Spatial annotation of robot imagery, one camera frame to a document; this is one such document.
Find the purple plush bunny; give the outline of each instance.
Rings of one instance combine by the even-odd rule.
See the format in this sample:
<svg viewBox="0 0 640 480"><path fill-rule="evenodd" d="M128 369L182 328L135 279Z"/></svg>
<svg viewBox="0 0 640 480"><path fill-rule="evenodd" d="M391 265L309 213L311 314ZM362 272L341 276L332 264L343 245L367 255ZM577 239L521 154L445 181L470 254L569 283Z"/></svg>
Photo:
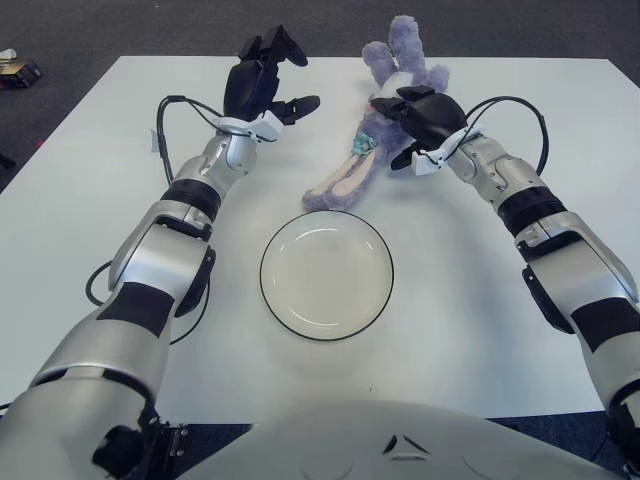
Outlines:
<svg viewBox="0 0 640 480"><path fill-rule="evenodd" d="M383 42L365 45L362 59L381 88L376 97L397 96L396 89L405 86L427 85L437 92L447 89L447 68L436 65L427 70L425 66L418 24L413 17L395 17L389 28L389 45ZM304 194L304 207L307 210L347 210L364 193L375 174L388 166L412 141L397 122L385 119L368 106L353 140L351 157Z"/></svg>

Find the gray carpet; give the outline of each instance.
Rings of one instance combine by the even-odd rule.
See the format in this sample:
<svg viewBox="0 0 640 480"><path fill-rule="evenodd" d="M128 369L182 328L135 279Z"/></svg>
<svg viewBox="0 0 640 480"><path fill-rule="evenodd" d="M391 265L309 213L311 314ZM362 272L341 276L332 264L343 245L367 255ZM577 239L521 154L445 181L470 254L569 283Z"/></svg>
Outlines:
<svg viewBox="0 0 640 480"><path fill-rule="evenodd" d="M45 72L0 91L0 191L120 55L229 55L284 23L310 56L357 56L414 15L433 56L609 58L640 84L638 0L3 0L0 50Z"/></svg>

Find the black band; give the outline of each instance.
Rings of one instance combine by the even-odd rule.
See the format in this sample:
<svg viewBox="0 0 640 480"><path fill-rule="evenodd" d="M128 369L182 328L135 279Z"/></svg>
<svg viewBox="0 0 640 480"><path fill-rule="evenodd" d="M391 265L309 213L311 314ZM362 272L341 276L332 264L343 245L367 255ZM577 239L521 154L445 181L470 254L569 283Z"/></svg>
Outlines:
<svg viewBox="0 0 640 480"><path fill-rule="evenodd" d="M186 203L201 210L213 221L220 209L220 195L213 188L198 180L176 180L169 186L161 200Z"/></svg>
<svg viewBox="0 0 640 480"><path fill-rule="evenodd" d="M640 313L626 298L604 298L571 314L592 352L610 338L640 331Z"/></svg>
<svg viewBox="0 0 640 480"><path fill-rule="evenodd" d="M514 237L526 226L554 213L566 212L562 202L547 187L531 187L507 198L498 215Z"/></svg>
<svg viewBox="0 0 640 480"><path fill-rule="evenodd" d="M118 296L96 320L134 323L160 337L172 306L173 298L168 293L142 283L125 282Z"/></svg>

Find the plate rim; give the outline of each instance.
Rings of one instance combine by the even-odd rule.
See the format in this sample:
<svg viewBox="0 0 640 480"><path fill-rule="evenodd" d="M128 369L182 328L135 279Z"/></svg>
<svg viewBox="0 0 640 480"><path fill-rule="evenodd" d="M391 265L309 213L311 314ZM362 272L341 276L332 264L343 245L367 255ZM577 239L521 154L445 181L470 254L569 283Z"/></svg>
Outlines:
<svg viewBox="0 0 640 480"><path fill-rule="evenodd" d="M350 333L349 335L345 335L345 336L342 336L342 337L337 337L337 338L313 338L313 337L310 337L308 335L304 335L302 333L296 332L293 328L291 328L287 324L285 324L280 319L280 317L273 311L273 309L271 308L271 305L269 305L269 301L267 300L267 297L266 297L265 292L264 292L264 286L262 284L262 268L263 268L263 265L264 265L265 255L267 254L267 251L269 250L269 247L273 243L273 240L290 223L293 223L296 220L298 220L298 219L300 219L302 217L306 217L308 215L313 215L313 214L316 214L316 213L327 213L327 212L339 213L339 214L343 214L343 215L349 215L350 217L353 217L353 218L355 218L357 220L360 220L361 222L363 222L364 224L369 226L369 228L371 228L371 230L374 231L374 233L382 241L382 244L384 245L384 248L387 251L387 254L389 255L389 263L391 264L391 286L389 287L389 293L387 294L387 298L385 299L384 303L382 304L382 307L380 308L380 311L364 327L362 327L361 329L359 329L359 330L357 330L357 331L355 331L353 333ZM364 330L366 330L371 325L373 325L373 323L380 317L380 315L382 315L382 312L384 312L385 308L387 308L387 305L389 304L389 300L391 299L391 293L393 292L393 287L395 285L395 266L394 266L394 263L393 263L393 255L391 255L391 250L389 249L389 245L387 245L387 242L385 241L384 237L382 235L380 235L380 232L373 225L371 225L369 222L367 222L365 219L363 219L363 218L361 218L361 217L359 217L359 216L357 216L357 215L355 215L353 213L343 212L341 210L314 210L313 212L301 213L300 215L298 215L298 216L292 218L291 220L287 221L286 223L284 223L280 228L278 228L278 230L276 230L276 232L271 236L271 239L267 243L267 246L264 248L264 251L262 252L262 257L260 258L260 268L258 270L258 277L259 277L259 280L260 280L260 292L262 293L262 300L267 305L267 308L271 312L271 315L273 315L273 317L278 321L278 323L280 323L280 325L282 325L288 331L294 333L295 335L297 335L299 337L305 338L307 340L312 340L314 342L325 342L326 343L326 342L337 342L339 340L346 340L347 338L354 337L355 335L358 335L359 333L362 333Z"/></svg>

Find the silver robot arm segment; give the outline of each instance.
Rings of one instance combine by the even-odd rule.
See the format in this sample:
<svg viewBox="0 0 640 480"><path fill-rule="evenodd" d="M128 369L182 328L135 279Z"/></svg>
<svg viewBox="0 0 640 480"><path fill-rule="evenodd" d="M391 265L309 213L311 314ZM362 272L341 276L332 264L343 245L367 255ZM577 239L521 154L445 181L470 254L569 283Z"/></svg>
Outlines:
<svg viewBox="0 0 640 480"><path fill-rule="evenodd" d="M525 161L478 135L448 160L489 202L527 262L523 278L546 319L575 333L610 418L610 434L640 467L640 310L622 261L567 211Z"/></svg>

